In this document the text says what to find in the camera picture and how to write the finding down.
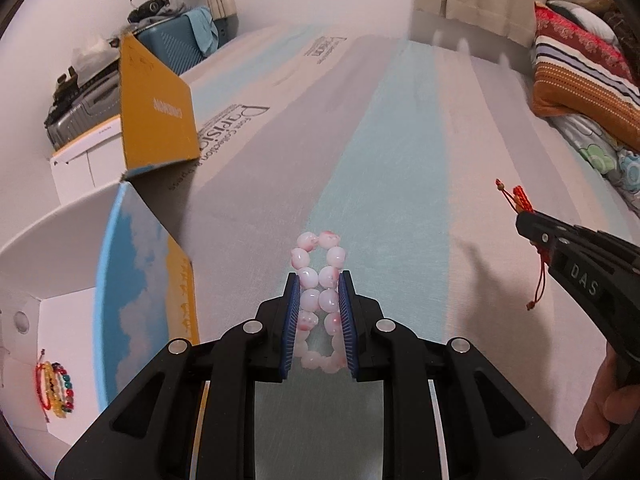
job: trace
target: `pink and white beaded bracelet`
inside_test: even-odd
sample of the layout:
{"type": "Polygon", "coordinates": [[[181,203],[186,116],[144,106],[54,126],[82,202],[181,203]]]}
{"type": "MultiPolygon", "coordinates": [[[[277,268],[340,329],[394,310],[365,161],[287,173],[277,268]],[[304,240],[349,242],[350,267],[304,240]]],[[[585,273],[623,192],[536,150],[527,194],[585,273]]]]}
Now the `pink and white beaded bracelet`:
{"type": "Polygon", "coordinates": [[[303,289],[300,294],[300,313],[293,355],[300,357],[303,368],[321,368],[327,374],[335,374],[347,366],[336,291],[346,251],[339,244],[340,237],[331,231],[322,231],[319,236],[306,232],[298,237],[297,247],[291,251],[291,265],[296,269],[300,277],[300,287],[303,289]],[[318,246],[326,249],[327,262],[327,266],[320,269],[320,272],[309,267],[309,253],[318,246]],[[322,291],[316,288],[318,285],[322,287],[322,291]],[[309,333],[318,325],[318,316],[314,314],[318,309],[326,312],[324,329],[332,336],[331,345],[334,348],[330,356],[309,350],[306,343],[309,333]]]}

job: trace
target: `blue cloth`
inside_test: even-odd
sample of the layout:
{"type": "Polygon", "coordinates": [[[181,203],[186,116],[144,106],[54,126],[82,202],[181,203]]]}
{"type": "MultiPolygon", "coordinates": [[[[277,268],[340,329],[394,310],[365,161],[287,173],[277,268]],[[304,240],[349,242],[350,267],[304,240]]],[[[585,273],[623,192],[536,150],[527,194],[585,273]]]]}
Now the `blue cloth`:
{"type": "Polygon", "coordinates": [[[218,29],[213,23],[209,7],[196,7],[188,10],[185,14],[191,22],[198,48],[204,56],[209,57],[218,49],[218,29]]]}

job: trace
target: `orange pillow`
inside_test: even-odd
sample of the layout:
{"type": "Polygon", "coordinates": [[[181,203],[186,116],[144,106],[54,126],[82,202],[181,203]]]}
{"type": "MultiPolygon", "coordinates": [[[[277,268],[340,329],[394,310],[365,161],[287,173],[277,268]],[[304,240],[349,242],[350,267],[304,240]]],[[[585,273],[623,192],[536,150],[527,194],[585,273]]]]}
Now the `orange pillow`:
{"type": "Polygon", "coordinates": [[[539,3],[536,24],[533,113],[581,113],[640,151],[640,91],[624,56],[539,3]]]}

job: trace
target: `hand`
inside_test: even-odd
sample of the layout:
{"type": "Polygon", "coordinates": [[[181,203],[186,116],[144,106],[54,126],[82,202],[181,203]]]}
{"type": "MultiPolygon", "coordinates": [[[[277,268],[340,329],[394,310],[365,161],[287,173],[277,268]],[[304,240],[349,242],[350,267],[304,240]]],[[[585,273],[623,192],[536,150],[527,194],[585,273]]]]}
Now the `hand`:
{"type": "Polygon", "coordinates": [[[629,424],[640,408],[640,385],[618,389],[617,356],[607,344],[607,355],[600,365],[589,398],[575,427],[578,446],[588,451],[609,436],[609,423],[629,424]]]}

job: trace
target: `striped bed sheet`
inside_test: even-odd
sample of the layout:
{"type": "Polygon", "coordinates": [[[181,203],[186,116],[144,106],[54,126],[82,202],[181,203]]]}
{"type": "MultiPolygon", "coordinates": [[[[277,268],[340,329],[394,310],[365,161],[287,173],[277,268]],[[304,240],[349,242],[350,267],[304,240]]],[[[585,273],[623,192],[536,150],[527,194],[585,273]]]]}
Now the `striped bed sheet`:
{"type": "MultiPolygon", "coordinates": [[[[183,77],[202,156],[136,187],[193,260],[202,340],[282,293],[298,234],[330,229],[359,294],[423,338],[469,338],[575,449],[604,340],[553,280],[526,311],[540,261],[494,180],[636,244],[640,221],[529,110],[528,80],[315,26],[241,36],[183,77]]],[[[259,478],[380,477],[379,384],[294,363],[285,384],[257,387],[255,422],[259,478]]]]}

